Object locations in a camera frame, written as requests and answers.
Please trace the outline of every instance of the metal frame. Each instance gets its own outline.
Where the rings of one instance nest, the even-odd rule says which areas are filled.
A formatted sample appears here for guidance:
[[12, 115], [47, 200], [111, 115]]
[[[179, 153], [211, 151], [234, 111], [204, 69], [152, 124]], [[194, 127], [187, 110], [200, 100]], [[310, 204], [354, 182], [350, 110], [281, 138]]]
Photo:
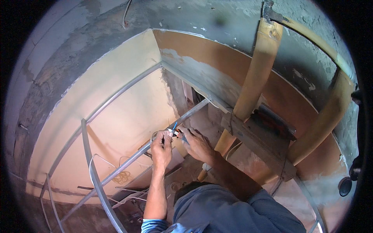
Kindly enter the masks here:
[[47, 184], [48, 184], [49, 198], [50, 198], [50, 201], [52, 202], [52, 208], [53, 208], [54, 215], [56, 216], [57, 223], [58, 223], [58, 225], [60, 226], [61, 232], [62, 232], [62, 233], [65, 233], [65, 231], [63, 230], [63, 227], [62, 227], [62, 223], [61, 223], [61, 221], [60, 221], [60, 218], [58, 217], [58, 213], [57, 213], [56, 205], [54, 204], [53, 195], [52, 195], [52, 188], [50, 187], [50, 176], [49, 176], [49, 174], [47, 174]]
[[298, 184], [298, 186], [301, 189], [303, 195], [307, 198], [307, 200], [310, 203], [313, 211], [315, 212], [316, 221], [314, 223], [314, 226], [312, 226], [311, 230], [313, 231], [315, 229], [314, 227], [316, 227], [317, 224], [320, 224], [322, 233], [327, 233], [327, 230], [326, 230], [325, 225], [324, 225], [324, 220], [323, 220], [323, 218], [322, 218], [322, 216], [319, 212], [319, 209], [317, 208], [316, 203], [313, 201], [313, 198], [311, 197], [310, 192], [308, 191], [308, 189], [306, 188], [306, 186], [304, 185], [304, 183], [302, 182], [302, 180], [298, 176], [294, 177], [293, 179]]
[[[103, 190], [103, 186], [106, 185], [109, 181], [111, 181], [114, 177], [116, 177], [121, 171], [123, 171], [124, 169], [126, 169], [130, 164], [132, 164], [142, 154], [144, 154], [146, 151], [148, 151], [150, 149], [150, 141], [147, 142], [145, 145], [143, 145], [136, 153], [134, 153], [128, 160], [126, 160], [122, 165], [120, 165], [109, 176], [107, 176], [102, 182], [100, 182], [100, 180], [98, 178], [97, 171], [96, 171], [96, 168], [94, 166], [94, 162], [92, 161], [92, 163], [91, 163], [92, 167], [91, 167], [91, 174], [90, 175], [91, 175], [92, 181], [94, 183], [94, 189], [91, 190], [86, 196], [84, 196], [61, 220], [58, 217], [56, 206], [55, 206], [54, 201], [53, 201], [52, 191], [51, 191], [51, 186], [50, 186], [50, 177], [52, 176], [52, 174], [56, 170], [56, 168], [57, 168], [58, 164], [60, 163], [61, 159], [63, 158], [63, 156], [66, 154], [66, 152], [68, 151], [68, 149], [71, 147], [71, 145], [75, 142], [75, 140], [79, 137], [80, 134], [82, 134], [82, 137], [83, 137], [84, 151], [85, 151], [87, 163], [89, 165], [89, 163], [91, 161], [91, 158], [92, 158], [92, 153], [91, 153], [91, 149], [90, 149], [90, 146], [89, 146], [89, 140], [88, 140], [88, 134], [87, 134], [87, 126], [103, 110], [105, 110], [113, 101], [115, 101], [120, 95], [122, 95], [129, 88], [131, 88], [136, 83], [138, 83], [139, 81], [141, 81], [142, 79], [144, 79], [146, 76], [150, 75], [151, 73], [153, 73], [154, 71], [156, 71], [157, 69], [162, 68], [162, 67], [165, 68], [165, 69], [167, 69], [168, 71], [170, 71], [172, 74], [174, 74], [175, 76], [177, 76], [181, 80], [185, 81], [187, 84], [189, 84], [190, 86], [192, 86], [197, 92], [199, 92], [201, 95], [203, 95], [206, 98], [202, 102], [200, 102], [199, 104], [197, 104], [196, 106], [194, 106], [191, 110], [189, 110], [188, 112], [186, 112], [184, 115], [182, 115], [177, 120], [177, 122], [179, 124], [182, 123], [182, 122], [184, 122], [191, 115], [193, 115], [195, 112], [199, 111], [202, 107], [204, 107], [208, 103], [212, 103], [215, 107], [218, 107], [224, 113], [231, 113], [232, 112], [232, 110], [233, 110], [232, 106], [229, 106], [225, 101], [221, 100], [218, 96], [216, 96], [215, 94], [213, 94], [206, 87], [202, 86], [200, 83], [198, 83], [197, 81], [195, 81], [191, 77], [187, 76], [183, 72], [179, 71], [178, 69], [174, 68], [173, 66], [171, 66], [171, 65], [169, 65], [169, 64], [167, 64], [165, 62], [159, 62], [159, 63], [155, 64], [154, 66], [150, 67], [149, 69], [147, 69], [146, 71], [144, 71], [143, 73], [141, 73], [140, 75], [138, 75], [137, 77], [135, 77], [133, 80], [131, 80], [129, 83], [127, 83], [126, 85], [124, 85], [118, 91], [116, 91], [107, 100], [105, 100], [100, 106], [98, 106], [87, 117], [87, 120], [82, 119], [81, 126], [79, 126], [76, 129], [76, 131], [69, 138], [69, 140], [66, 142], [66, 144], [64, 145], [64, 147], [62, 148], [62, 150], [58, 154], [57, 158], [55, 159], [54, 163], [51, 166], [51, 169], [50, 169], [49, 173], [47, 174], [46, 181], [44, 182], [44, 185], [42, 187], [41, 194], [40, 194], [41, 207], [43, 209], [43, 213], [44, 213], [44, 216], [46, 218], [46, 222], [47, 222], [48, 227], [49, 227], [49, 229], [50, 229], [51, 232], [52, 232], [52, 229], [50, 227], [50, 224], [49, 224], [46, 212], [45, 212], [44, 204], [43, 204], [43, 195], [44, 195], [44, 192], [45, 192], [45, 190], [46, 190], [47, 187], [48, 187], [50, 199], [51, 199], [51, 202], [52, 202], [52, 208], [53, 208], [54, 214], [55, 214], [55, 216], [57, 218], [58, 225], [59, 225], [59, 227], [60, 227], [60, 229], [61, 229], [61, 231], [63, 233], [64, 233], [64, 231], [63, 231], [63, 228], [62, 228], [62, 222], [64, 222], [68, 217], [70, 217], [72, 215], [72, 213], [74, 213], [79, 207], [81, 207], [96, 192], [98, 194], [98, 197], [100, 199], [100, 202], [101, 202], [101, 204], [102, 204], [102, 206], [103, 206], [106, 214], [108, 215], [110, 221], [112, 222], [112, 224], [115, 227], [115, 229], [117, 230], [117, 232], [121, 232], [121, 233], [122, 232], [127, 232], [124, 229], [124, 227], [121, 224], [121, 222], [119, 221], [119, 219], [117, 218], [116, 214], [114, 213], [113, 208], [111, 207], [111, 205], [110, 205], [110, 203], [109, 203], [109, 201], [108, 201], [108, 199], [107, 199], [107, 197], [105, 195], [105, 192]], [[322, 219], [322, 217], [320, 215], [320, 212], [318, 211], [318, 208], [317, 208], [316, 204], [314, 203], [314, 201], [313, 201], [310, 193], [308, 192], [307, 188], [304, 186], [303, 182], [298, 177], [294, 177], [294, 180], [297, 182], [297, 184], [301, 188], [302, 193], [305, 195], [305, 197], [307, 198], [307, 200], [309, 201], [309, 203], [311, 204], [311, 206], [312, 206], [312, 208], [313, 208], [313, 210], [315, 212], [316, 221], [315, 221], [314, 226], [312, 227], [312, 230], [314, 230], [314, 228], [318, 224], [320, 224], [323, 233], [326, 233], [327, 231], [325, 229], [325, 226], [324, 226], [324, 223], [323, 223], [323, 219]]]
[[[137, 76], [135, 79], [130, 81], [128, 84], [123, 86], [121, 89], [119, 89], [116, 93], [114, 93], [112, 96], [110, 96], [106, 101], [104, 101], [88, 118], [87, 120], [82, 119], [82, 125], [74, 132], [74, 134], [70, 137], [70, 139], [66, 142], [65, 146], [62, 148], [60, 153], [58, 154], [56, 160], [54, 161], [50, 173], [47, 177], [46, 182], [43, 185], [43, 188], [41, 190], [40, 194], [40, 199], [41, 199], [41, 206], [44, 212], [44, 216], [46, 218], [47, 224], [50, 228], [46, 213], [45, 213], [45, 208], [42, 203], [42, 198], [46, 189], [46, 184], [48, 183], [49, 177], [53, 174], [55, 171], [56, 167], [60, 163], [61, 159], [63, 156], [66, 154], [67, 150], [70, 148], [70, 146], [73, 144], [73, 142], [78, 138], [78, 136], [82, 133], [83, 136], [83, 143], [84, 143], [84, 150], [86, 153], [86, 158], [87, 162], [89, 164], [92, 154], [91, 150], [89, 147], [89, 141], [88, 141], [88, 136], [87, 136], [87, 125], [89, 125], [106, 107], [108, 107], [115, 99], [117, 99], [121, 94], [123, 94], [125, 91], [127, 91], [129, 88], [131, 88], [133, 85], [138, 83], [140, 80], [148, 76], [149, 74], [153, 73], [157, 69], [161, 68], [161, 64], [157, 63], [156, 65], [152, 66], [148, 70], [144, 71], [141, 73], [139, 76]], [[191, 115], [193, 115], [195, 112], [199, 111], [201, 108], [203, 108], [205, 105], [207, 105], [210, 102], [209, 99], [204, 99], [200, 103], [198, 103], [196, 106], [194, 106], [191, 110], [186, 112], [184, 115], [182, 115], [178, 120], [178, 124], [183, 123], [186, 119], [188, 119]], [[92, 161], [91, 164], [91, 176], [92, 176], [92, 181], [94, 182], [94, 189], [91, 190], [86, 196], [84, 196], [61, 220], [59, 220], [57, 211], [55, 211], [55, 215], [57, 217], [57, 220], [59, 222], [59, 226], [61, 228], [61, 231], [63, 232], [62, 225], [60, 223], [64, 222], [68, 217], [72, 215], [79, 207], [81, 207], [89, 198], [91, 198], [96, 192], [98, 194], [98, 197], [100, 199], [101, 204], [104, 207], [104, 210], [106, 214], [108, 215], [110, 221], [112, 222], [113, 226], [118, 232], [126, 232], [120, 221], [118, 220], [116, 214], [113, 212], [113, 209], [109, 203], [109, 201], [106, 198], [105, 192], [103, 190], [103, 186], [106, 185], [109, 181], [111, 181], [114, 177], [116, 177], [121, 171], [126, 169], [130, 164], [132, 164], [136, 159], [138, 159], [142, 154], [144, 154], [146, 151], [150, 149], [150, 141], [143, 145], [136, 153], [134, 153], [128, 160], [126, 160], [122, 165], [120, 165], [115, 171], [113, 171], [109, 176], [107, 176], [102, 182], [99, 182], [98, 176], [97, 176], [97, 171], [94, 167], [94, 162]]]
[[[150, 67], [149, 69], [145, 70], [144, 72], [142, 72], [141, 74], [139, 74], [138, 76], [136, 76], [134, 79], [132, 79], [129, 83], [127, 83], [126, 85], [124, 85], [123, 87], [121, 87], [119, 90], [117, 90], [114, 94], [112, 94], [108, 99], [106, 99], [103, 103], [101, 103], [100, 106], [98, 106], [88, 117], [87, 117], [87, 125], [89, 125], [102, 111], [104, 111], [112, 102], [114, 102], [119, 96], [121, 96], [124, 92], [126, 92], [128, 89], [130, 89], [132, 86], [134, 86], [135, 84], [137, 84], [139, 81], [141, 81], [142, 79], [144, 79], [146, 76], [150, 75], [151, 73], [153, 73], [154, 71], [156, 71], [157, 69], [161, 68], [161, 64], [160, 62], [158, 62], [157, 64], [153, 65], [152, 67]], [[75, 140], [79, 137], [79, 135], [82, 133], [82, 127], [79, 126], [76, 131], [73, 133], [73, 135], [69, 138], [69, 140], [66, 142], [66, 144], [63, 146], [62, 150], [60, 151], [60, 153], [58, 154], [57, 158], [55, 159], [55, 161], [53, 162], [50, 170], [49, 170], [49, 177], [51, 177], [54, 173], [54, 171], [56, 170], [58, 164], [60, 163], [60, 161], [62, 160], [63, 156], [66, 154], [66, 152], [68, 151], [68, 149], [71, 147], [71, 145], [75, 142]], [[46, 184], [47, 184], [47, 179], [45, 180], [44, 182], [44, 185], [41, 189], [41, 193], [40, 193], [40, 200], [41, 200], [41, 207], [43, 209], [43, 212], [44, 212], [44, 216], [45, 216], [45, 219], [47, 221], [47, 224], [49, 226], [49, 229], [52, 231], [52, 229], [50, 228], [50, 225], [49, 225], [49, 222], [48, 222], [48, 218], [47, 218], [47, 215], [46, 215], [46, 212], [45, 212], [45, 208], [44, 208], [44, 205], [43, 205], [43, 195], [44, 195], [44, 192], [46, 190]], [[79, 206], [75, 206], [73, 208], [73, 211], [69, 211], [62, 219], [61, 219], [61, 222], [64, 222], [75, 210], [77, 210], [83, 203], [81, 203]]]
[[85, 119], [82, 119], [82, 137], [83, 137], [83, 146], [84, 146], [84, 152], [85, 152], [85, 158], [87, 159], [87, 165], [91, 165], [91, 178], [93, 182], [93, 186], [95, 190], [97, 191], [98, 198], [100, 199], [100, 202], [102, 204], [102, 207], [104, 208], [107, 216], [110, 219], [110, 222], [114, 226], [117, 232], [119, 233], [127, 233], [126, 229], [118, 219], [117, 215], [115, 214], [113, 208], [111, 207], [109, 200], [106, 197], [106, 194], [104, 192], [104, 188], [101, 185], [100, 178], [98, 177], [96, 167], [94, 165], [94, 161], [92, 160], [92, 152], [90, 147], [90, 142], [88, 139], [88, 133], [87, 133], [87, 121]]

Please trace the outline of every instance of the wooden plank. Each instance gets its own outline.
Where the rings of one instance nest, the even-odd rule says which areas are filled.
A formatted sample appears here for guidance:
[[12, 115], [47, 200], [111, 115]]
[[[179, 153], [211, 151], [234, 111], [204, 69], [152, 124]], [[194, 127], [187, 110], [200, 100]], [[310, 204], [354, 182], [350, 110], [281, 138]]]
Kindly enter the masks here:
[[244, 124], [229, 113], [223, 116], [221, 125], [261, 158], [273, 172], [282, 176], [284, 181], [295, 177], [297, 169], [287, 159], [284, 160], [289, 140], [262, 129], [252, 120]]

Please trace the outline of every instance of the electrical wire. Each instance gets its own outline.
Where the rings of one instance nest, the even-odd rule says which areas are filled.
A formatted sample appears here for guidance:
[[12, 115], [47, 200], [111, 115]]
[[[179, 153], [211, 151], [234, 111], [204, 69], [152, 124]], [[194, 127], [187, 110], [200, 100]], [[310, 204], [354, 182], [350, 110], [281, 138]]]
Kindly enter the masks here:
[[[123, 158], [123, 157], [130, 158], [129, 156], [122, 156], [122, 157], [120, 157], [119, 158], [119, 166], [120, 166], [120, 159]], [[141, 165], [147, 166], [147, 167], [152, 167], [153, 166], [153, 165], [147, 165], [147, 164], [141, 163], [141, 162], [139, 162], [137, 160], [135, 160], [135, 162], [137, 162], [137, 163], [139, 163]]]
[[[107, 160], [105, 160], [103, 157], [99, 156], [98, 154], [94, 154], [91, 158], [91, 161], [90, 161], [90, 164], [88, 165], [88, 172], [89, 172], [89, 175], [90, 175], [90, 179], [91, 179], [91, 182], [93, 184], [93, 180], [92, 180], [92, 176], [91, 176], [91, 165], [92, 165], [92, 161], [93, 161], [93, 158], [95, 156], [98, 156], [100, 157], [102, 160], [104, 160], [105, 162], [107, 162], [108, 164], [110, 164], [111, 166], [115, 167], [117, 169], [116, 166], [114, 166], [112, 163], [108, 162]], [[143, 164], [137, 160], [135, 160], [135, 162], [139, 163], [139, 164], [142, 164], [144, 166], [148, 166], [148, 167], [152, 167], [152, 165], [147, 165], [147, 164]], [[113, 182], [117, 183], [117, 184], [124, 184], [126, 183], [127, 181], [131, 180], [133, 177], [131, 176], [131, 173], [129, 171], [121, 171], [116, 177], [114, 177], [112, 179]]]
[[92, 180], [92, 176], [91, 176], [91, 164], [92, 164], [93, 158], [94, 158], [96, 155], [97, 155], [98, 157], [100, 157], [102, 160], [104, 160], [105, 162], [107, 162], [108, 164], [110, 164], [111, 166], [113, 166], [113, 167], [116, 168], [116, 166], [114, 166], [112, 163], [110, 163], [110, 162], [108, 162], [107, 160], [105, 160], [103, 157], [99, 156], [98, 154], [94, 154], [94, 155], [92, 156], [91, 161], [90, 161], [90, 164], [89, 164], [89, 166], [88, 166], [88, 172], [89, 172], [89, 174], [90, 174], [90, 179], [91, 179], [92, 184], [93, 184], [93, 180]]
[[236, 147], [239, 147], [242, 144], [242, 142], [239, 142], [237, 145], [235, 145], [232, 149], [230, 149], [227, 153], [227, 156], [225, 157], [225, 160], [228, 159], [228, 156], [230, 155], [230, 152], [233, 151]]
[[146, 201], [146, 199], [138, 198], [138, 197], [135, 197], [135, 196], [128, 196], [128, 197], [125, 197], [125, 198], [123, 199], [124, 202], [121, 202], [121, 201], [123, 201], [123, 200], [121, 200], [121, 201], [117, 201], [117, 200], [114, 200], [113, 198], [108, 197], [108, 199], [110, 199], [110, 200], [112, 200], [112, 201], [115, 201], [116, 203], [120, 203], [120, 204], [124, 204], [124, 203], [127, 201], [127, 198], [128, 198], [128, 199], [129, 199], [129, 198], [134, 198], [134, 199], [139, 199], [139, 200]]
[[127, 7], [126, 9], [124, 10], [124, 14], [123, 14], [123, 20], [122, 20], [122, 27], [123, 29], [126, 29], [126, 23], [124, 21], [124, 18], [126, 17], [127, 15], [127, 11], [128, 11], [128, 8], [129, 8], [129, 4], [131, 3], [132, 0], [129, 0], [128, 3], [127, 3]]

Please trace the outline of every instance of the wooden beam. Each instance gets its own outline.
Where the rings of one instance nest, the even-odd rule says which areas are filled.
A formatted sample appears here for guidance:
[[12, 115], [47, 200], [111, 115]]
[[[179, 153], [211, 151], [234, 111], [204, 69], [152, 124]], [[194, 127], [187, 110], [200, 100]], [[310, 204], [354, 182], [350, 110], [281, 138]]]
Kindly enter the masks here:
[[229, 113], [223, 116], [221, 125], [252, 150], [284, 181], [295, 177], [297, 169], [288, 159], [285, 159], [290, 140], [280, 138], [273, 132], [261, 128], [253, 120], [249, 119], [244, 124]]
[[[251, 112], [254, 110], [262, 89], [271, 73], [281, 38], [281, 24], [276, 22], [267, 23], [266, 19], [260, 19], [253, 58], [241, 93], [233, 109], [233, 114], [239, 119], [245, 120], [249, 118]], [[224, 130], [215, 146], [215, 151], [220, 152], [224, 156], [235, 139], [235, 136]], [[203, 181], [206, 177], [207, 172], [202, 170], [198, 176], [198, 180]]]
[[[353, 90], [354, 84], [346, 73], [340, 70], [326, 105], [307, 131], [289, 147], [288, 158], [292, 164], [297, 165], [312, 153], [332, 132], [346, 113], [351, 102]], [[260, 185], [268, 183], [275, 178], [276, 174], [269, 169], [264, 169], [253, 177]]]

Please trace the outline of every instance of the plastered wall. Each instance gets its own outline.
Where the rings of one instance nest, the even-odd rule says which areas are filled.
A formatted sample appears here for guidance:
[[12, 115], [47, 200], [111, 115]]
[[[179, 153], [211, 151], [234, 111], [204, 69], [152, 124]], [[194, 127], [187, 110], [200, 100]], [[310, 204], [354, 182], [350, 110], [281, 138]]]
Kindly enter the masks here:
[[[81, 119], [117, 89], [159, 61], [160, 53], [153, 32], [147, 30], [95, 62], [66, 91], [51, 112], [35, 145], [27, 179], [43, 184], [46, 173], [79, 127]], [[179, 117], [175, 109], [170, 89], [162, 78], [161, 69], [158, 69], [122, 94], [88, 126], [92, 154], [97, 153], [118, 167], [121, 156], [130, 157], [153, 132], [167, 127], [168, 122]], [[138, 176], [147, 165], [152, 165], [151, 159], [145, 155], [138, 161], [145, 165], [135, 162], [125, 170], [130, 172], [130, 179]], [[94, 162], [101, 180], [115, 169], [98, 157]], [[93, 187], [81, 136], [61, 160], [51, 177], [51, 186], [55, 189], [55, 201], [70, 203], [78, 202], [89, 192], [77, 186]], [[114, 194], [116, 186], [120, 184], [109, 182], [104, 187], [106, 194]], [[26, 191], [39, 196], [41, 189], [27, 183]], [[88, 203], [99, 203], [99, 200], [93, 197]]]

